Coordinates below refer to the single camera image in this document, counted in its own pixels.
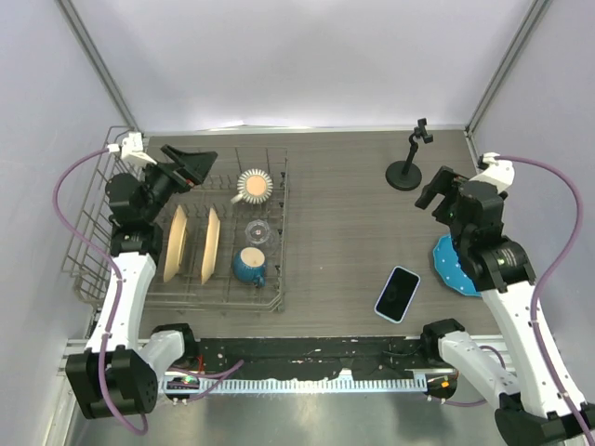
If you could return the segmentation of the black phone stand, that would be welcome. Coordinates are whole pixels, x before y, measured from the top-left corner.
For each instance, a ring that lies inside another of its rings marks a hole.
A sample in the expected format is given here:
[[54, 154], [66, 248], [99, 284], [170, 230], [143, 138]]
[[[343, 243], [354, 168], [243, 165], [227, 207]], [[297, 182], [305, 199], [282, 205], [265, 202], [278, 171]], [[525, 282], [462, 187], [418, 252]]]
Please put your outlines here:
[[427, 124], [426, 118], [417, 120], [416, 126], [408, 137], [410, 147], [406, 159], [391, 163], [385, 171], [387, 183], [396, 190], [414, 190], [421, 183], [422, 173], [414, 164], [414, 158], [419, 147], [419, 140], [422, 140], [424, 144], [430, 144], [433, 141], [433, 135], [428, 132]]

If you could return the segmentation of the phone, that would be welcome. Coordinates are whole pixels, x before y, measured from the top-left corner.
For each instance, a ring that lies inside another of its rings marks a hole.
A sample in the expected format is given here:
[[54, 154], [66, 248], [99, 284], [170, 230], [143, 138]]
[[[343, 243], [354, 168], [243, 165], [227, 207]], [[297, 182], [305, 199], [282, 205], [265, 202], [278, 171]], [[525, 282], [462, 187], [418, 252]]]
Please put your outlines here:
[[391, 323], [401, 323], [417, 293], [420, 277], [401, 266], [395, 267], [374, 305], [374, 312]]

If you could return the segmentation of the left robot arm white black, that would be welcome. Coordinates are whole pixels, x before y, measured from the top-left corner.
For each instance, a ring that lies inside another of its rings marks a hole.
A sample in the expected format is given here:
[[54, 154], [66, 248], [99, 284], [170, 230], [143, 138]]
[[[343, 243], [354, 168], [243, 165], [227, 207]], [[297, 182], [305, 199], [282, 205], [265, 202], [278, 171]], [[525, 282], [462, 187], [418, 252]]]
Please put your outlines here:
[[164, 244], [156, 218], [173, 195], [203, 184], [218, 158], [214, 151], [184, 152], [170, 145], [161, 151], [168, 162], [143, 154], [141, 177], [120, 173], [107, 181], [112, 226], [108, 248], [72, 224], [66, 226], [106, 260], [110, 279], [99, 321], [84, 351], [68, 357], [65, 373], [85, 418], [114, 417], [139, 435], [148, 428], [133, 426], [128, 416], [150, 413], [168, 369], [191, 369], [199, 353], [186, 323], [160, 325], [146, 345], [139, 344], [146, 295]]

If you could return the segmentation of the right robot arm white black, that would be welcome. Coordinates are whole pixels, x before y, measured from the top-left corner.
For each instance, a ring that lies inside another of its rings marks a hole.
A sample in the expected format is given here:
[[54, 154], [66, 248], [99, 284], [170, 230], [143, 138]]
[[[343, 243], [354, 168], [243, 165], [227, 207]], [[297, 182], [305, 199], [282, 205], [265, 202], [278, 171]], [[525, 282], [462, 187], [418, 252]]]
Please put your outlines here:
[[459, 371], [492, 407], [498, 432], [508, 445], [545, 445], [584, 435], [594, 441], [594, 405], [577, 388], [563, 364], [542, 310], [534, 300], [536, 275], [523, 248], [503, 233], [502, 215], [511, 168], [491, 166], [467, 178], [443, 166], [427, 184], [416, 207], [433, 211], [448, 226], [461, 269], [492, 313], [514, 367], [491, 359], [454, 319], [424, 326], [421, 359]]

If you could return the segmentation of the right beige plate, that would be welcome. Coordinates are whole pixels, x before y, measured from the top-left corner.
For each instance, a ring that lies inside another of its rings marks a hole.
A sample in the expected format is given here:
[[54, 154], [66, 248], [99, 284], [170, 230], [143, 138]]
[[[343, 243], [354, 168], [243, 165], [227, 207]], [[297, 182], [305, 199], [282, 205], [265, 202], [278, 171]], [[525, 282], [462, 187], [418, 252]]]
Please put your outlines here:
[[205, 234], [205, 249], [201, 267], [201, 284], [206, 284], [214, 274], [218, 255], [220, 234], [220, 219], [216, 210], [211, 207], [208, 215], [208, 225]]

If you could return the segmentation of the beige plate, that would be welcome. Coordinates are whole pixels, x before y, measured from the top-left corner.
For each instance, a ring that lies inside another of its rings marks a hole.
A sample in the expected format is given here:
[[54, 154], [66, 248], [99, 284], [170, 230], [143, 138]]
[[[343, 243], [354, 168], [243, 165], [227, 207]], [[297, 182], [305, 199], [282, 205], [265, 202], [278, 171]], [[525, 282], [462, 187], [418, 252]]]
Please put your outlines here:
[[171, 221], [164, 265], [164, 282], [173, 279], [180, 270], [187, 237], [188, 217], [181, 205]]
[[205, 234], [205, 249], [201, 267], [201, 284], [206, 284], [214, 274], [218, 255], [220, 234], [220, 219], [216, 210], [211, 207], [208, 215], [208, 225]]

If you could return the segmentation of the white ribbed cup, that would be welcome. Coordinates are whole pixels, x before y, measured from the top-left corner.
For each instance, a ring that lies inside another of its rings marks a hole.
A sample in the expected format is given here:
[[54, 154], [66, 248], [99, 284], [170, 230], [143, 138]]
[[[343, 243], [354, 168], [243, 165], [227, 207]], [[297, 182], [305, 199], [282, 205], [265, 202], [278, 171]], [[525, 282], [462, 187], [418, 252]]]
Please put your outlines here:
[[262, 169], [248, 169], [237, 180], [237, 194], [231, 203], [263, 204], [267, 202], [273, 191], [271, 176]]

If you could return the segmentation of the blue polka dot plate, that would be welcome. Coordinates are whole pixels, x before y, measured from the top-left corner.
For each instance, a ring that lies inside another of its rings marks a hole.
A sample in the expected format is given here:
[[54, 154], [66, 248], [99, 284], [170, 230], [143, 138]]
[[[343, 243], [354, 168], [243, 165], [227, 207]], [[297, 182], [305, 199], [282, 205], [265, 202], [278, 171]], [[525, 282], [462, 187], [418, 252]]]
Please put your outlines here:
[[447, 287], [463, 296], [481, 296], [461, 268], [450, 235], [439, 238], [432, 250], [432, 257], [434, 269]]

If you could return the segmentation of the left beige plate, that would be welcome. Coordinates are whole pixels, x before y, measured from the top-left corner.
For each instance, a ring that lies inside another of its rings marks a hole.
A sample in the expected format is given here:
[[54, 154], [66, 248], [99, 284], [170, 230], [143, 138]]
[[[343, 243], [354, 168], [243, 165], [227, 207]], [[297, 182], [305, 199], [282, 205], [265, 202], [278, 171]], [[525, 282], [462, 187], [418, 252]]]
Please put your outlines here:
[[164, 282], [173, 279], [180, 270], [187, 237], [188, 217], [181, 205], [171, 221], [164, 265]]

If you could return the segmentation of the clear glass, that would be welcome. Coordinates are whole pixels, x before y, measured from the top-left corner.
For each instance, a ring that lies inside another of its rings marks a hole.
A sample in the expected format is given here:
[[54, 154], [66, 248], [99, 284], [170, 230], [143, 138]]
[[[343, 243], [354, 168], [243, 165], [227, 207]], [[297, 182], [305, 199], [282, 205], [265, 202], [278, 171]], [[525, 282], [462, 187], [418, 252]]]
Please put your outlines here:
[[249, 246], [264, 251], [275, 248], [278, 243], [278, 231], [268, 221], [255, 219], [245, 227], [245, 240]]

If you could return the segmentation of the blue mug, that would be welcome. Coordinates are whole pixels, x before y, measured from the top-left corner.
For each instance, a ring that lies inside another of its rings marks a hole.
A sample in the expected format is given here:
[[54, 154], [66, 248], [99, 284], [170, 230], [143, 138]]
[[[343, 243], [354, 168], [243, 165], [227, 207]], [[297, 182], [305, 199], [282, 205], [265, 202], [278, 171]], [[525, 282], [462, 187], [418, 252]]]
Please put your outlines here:
[[255, 285], [258, 288], [266, 284], [267, 259], [264, 253], [253, 246], [239, 250], [231, 263], [235, 278], [244, 284]]

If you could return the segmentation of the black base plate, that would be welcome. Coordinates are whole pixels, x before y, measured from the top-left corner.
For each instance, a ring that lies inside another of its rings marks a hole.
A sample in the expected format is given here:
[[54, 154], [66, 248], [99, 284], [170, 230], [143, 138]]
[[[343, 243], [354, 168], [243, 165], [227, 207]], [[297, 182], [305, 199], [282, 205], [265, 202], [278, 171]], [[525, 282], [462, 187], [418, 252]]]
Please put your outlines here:
[[202, 338], [179, 365], [214, 374], [237, 361], [244, 363], [234, 378], [280, 381], [333, 380], [343, 370], [357, 381], [400, 379], [450, 367], [427, 357], [417, 337], [403, 336]]

